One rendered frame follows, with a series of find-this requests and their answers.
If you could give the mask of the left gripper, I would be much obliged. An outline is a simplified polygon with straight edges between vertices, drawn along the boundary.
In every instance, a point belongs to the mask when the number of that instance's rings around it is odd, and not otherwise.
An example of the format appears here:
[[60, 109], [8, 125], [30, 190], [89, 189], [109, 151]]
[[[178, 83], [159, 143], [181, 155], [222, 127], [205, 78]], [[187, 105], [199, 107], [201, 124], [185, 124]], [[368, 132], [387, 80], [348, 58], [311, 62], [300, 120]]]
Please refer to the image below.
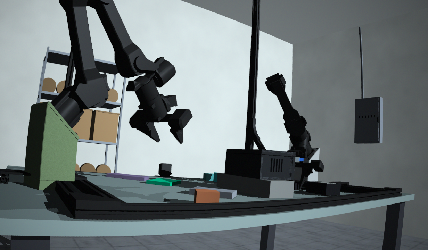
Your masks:
[[[308, 147], [304, 144], [293, 144], [293, 147], [299, 150], [300, 150], [300, 147], [303, 147], [304, 149], [308, 149]], [[300, 161], [299, 163], [295, 162], [295, 167], [302, 168], [301, 179], [299, 182], [299, 189], [301, 189], [302, 185], [304, 184], [305, 180], [310, 175], [310, 173], [313, 173], [312, 171], [313, 169], [315, 170], [315, 172], [323, 172], [324, 170], [324, 165], [321, 162], [321, 160], [311, 160], [311, 162], [309, 163], [309, 162], [306, 162], [306, 158], [304, 159], [304, 161]]]

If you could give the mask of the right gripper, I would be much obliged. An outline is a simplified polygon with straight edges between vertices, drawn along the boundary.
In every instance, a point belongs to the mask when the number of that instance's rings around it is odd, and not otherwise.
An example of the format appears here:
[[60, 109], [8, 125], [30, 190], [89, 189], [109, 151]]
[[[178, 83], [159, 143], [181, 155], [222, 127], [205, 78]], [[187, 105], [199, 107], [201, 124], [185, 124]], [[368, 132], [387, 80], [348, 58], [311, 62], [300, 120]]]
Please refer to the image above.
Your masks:
[[170, 132], [182, 144], [183, 128], [185, 128], [193, 115], [190, 109], [176, 109], [173, 114], [168, 115], [163, 98], [163, 94], [158, 94], [156, 98], [149, 102], [140, 102], [139, 110], [130, 118], [129, 124], [132, 128], [140, 130], [154, 141], [160, 142], [154, 122], [168, 122], [169, 127], [171, 127]]

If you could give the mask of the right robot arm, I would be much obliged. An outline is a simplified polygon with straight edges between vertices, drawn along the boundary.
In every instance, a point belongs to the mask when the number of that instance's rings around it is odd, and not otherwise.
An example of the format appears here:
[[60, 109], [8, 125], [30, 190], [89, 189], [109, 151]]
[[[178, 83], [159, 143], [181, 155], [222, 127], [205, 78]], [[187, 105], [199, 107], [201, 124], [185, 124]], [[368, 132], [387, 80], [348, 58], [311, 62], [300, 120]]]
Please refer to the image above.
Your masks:
[[83, 109], [101, 107], [109, 98], [107, 74], [99, 73], [94, 61], [87, 6], [94, 8], [101, 20], [114, 48], [120, 75], [130, 78], [145, 73], [128, 81], [126, 87], [126, 91], [135, 92], [139, 102], [156, 98], [157, 87], [162, 87], [176, 74], [174, 65], [164, 57], [154, 62], [146, 59], [132, 42], [113, 0], [59, 0], [59, 3], [67, 16], [76, 73], [74, 85], [65, 87], [51, 103], [71, 128], [80, 120]]

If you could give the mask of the orange-brown rectangular block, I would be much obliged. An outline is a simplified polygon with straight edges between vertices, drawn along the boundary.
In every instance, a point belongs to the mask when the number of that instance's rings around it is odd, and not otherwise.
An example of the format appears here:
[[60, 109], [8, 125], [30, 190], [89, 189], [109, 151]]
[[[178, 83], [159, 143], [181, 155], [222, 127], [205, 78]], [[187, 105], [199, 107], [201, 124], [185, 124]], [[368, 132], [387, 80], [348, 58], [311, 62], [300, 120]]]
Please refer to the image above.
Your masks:
[[194, 203], [219, 203], [220, 192], [210, 189], [195, 189]]

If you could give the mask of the purple rectangular block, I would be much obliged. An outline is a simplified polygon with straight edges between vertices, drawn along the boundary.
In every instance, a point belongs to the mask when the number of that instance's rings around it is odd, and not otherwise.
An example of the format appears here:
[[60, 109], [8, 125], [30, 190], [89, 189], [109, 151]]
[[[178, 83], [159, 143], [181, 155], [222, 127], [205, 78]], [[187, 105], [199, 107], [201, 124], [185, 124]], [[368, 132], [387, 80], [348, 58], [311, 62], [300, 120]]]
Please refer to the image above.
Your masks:
[[106, 177], [122, 178], [122, 179], [129, 179], [129, 180], [138, 180], [138, 181], [149, 180], [149, 177], [147, 176], [121, 174], [121, 173], [107, 173]]

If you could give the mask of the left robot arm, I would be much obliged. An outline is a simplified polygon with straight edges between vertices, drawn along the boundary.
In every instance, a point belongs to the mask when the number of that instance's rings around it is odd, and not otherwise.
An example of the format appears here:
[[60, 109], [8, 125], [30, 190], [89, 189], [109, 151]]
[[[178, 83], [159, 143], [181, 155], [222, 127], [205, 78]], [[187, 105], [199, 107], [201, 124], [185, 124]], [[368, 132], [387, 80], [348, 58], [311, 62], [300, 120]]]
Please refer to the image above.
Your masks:
[[[292, 144], [304, 144], [308, 149], [300, 147], [295, 149], [291, 147], [291, 150], [287, 152], [296, 152], [296, 157], [308, 158], [315, 149], [312, 149], [309, 141], [311, 141], [311, 136], [309, 131], [306, 130], [305, 126], [307, 124], [305, 118], [300, 116], [298, 111], [293, 109], [290, 100], [285, 92], [285, 78], [283, 75], [276, 73], [268, 78], [266, 78], [265, 85], [268, 88], [268, 91], [271, 91], [274, 95], [277, 96], [280, 105], [283, 109], [283, 119], [285, 121], [284, 126], [287, 130], [287, 133], [290, 134], [290, 140]], [[296, 142], [297, 141], [297, 142]]]

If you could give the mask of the grey flat bar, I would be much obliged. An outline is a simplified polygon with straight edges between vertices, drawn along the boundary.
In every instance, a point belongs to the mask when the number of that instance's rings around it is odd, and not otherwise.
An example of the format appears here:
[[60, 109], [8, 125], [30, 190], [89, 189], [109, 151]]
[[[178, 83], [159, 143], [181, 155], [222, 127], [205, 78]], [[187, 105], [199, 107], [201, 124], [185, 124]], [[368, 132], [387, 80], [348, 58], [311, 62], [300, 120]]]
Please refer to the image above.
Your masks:
[[217, 190], [220, 192], [220, 198], [234, 198], [237, 196], [237, 190], [228, 190], [228, 189], [217, 189], [217, 188], [206, 188], [206, 187], [194, 187], [190, 188], [190, 195], [195, 194], [195, 189], [210, 189], [210, 190]]

